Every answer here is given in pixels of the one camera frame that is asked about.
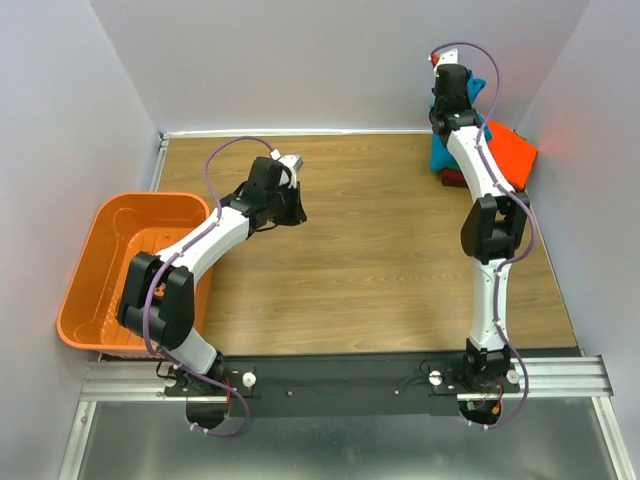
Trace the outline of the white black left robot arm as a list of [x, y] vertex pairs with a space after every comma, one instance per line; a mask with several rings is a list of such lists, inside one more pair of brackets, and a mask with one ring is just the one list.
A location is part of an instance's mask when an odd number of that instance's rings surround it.
[[254, 160], [248, 178], [218, 199], [213, 213], [186, 237], [156, 254], [130, 261], [117, 310], [120, 326], [140, 336], [149, 353], [187, 371], [201, 395], [223, 385], [222, 354], [195, 328], [195, 290], [201, 277], [235, 246], [267, 225], [297, 226], [302, 207], [298, 154]]

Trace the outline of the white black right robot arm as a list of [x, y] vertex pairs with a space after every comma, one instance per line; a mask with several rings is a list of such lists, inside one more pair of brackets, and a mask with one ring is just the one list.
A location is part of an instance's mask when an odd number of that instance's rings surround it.
[[437, 65], [429, 117], [473, 200], [460, 233], [463, 251], [471, 259], [474, 294], [472, 327], [459, 371], [462, 384], [480, 392], [504, 378], [511, 367], [506, 284], [524, 235], [529, 199], [515, 192], [489, 151], [472, 105], [469, 79], [469, 70], [460, 64]]

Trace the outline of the blue t shirt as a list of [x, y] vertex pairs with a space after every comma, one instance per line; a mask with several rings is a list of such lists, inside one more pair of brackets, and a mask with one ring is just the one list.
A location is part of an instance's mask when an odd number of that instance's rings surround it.
[[[486, 81], [482, 78], [476, 78], [472, 70], [469, 71], [467, 88], [469, 90], [471, 103], [474, 103], [480, 92], [486, 86]], [[448, 168], [459, 171], [460, 168], [454, 157], [445, 148], [442, 140], [438, 136], [434, 136], [431, 145], [430, 171], [439, 173], [443, 169]]]

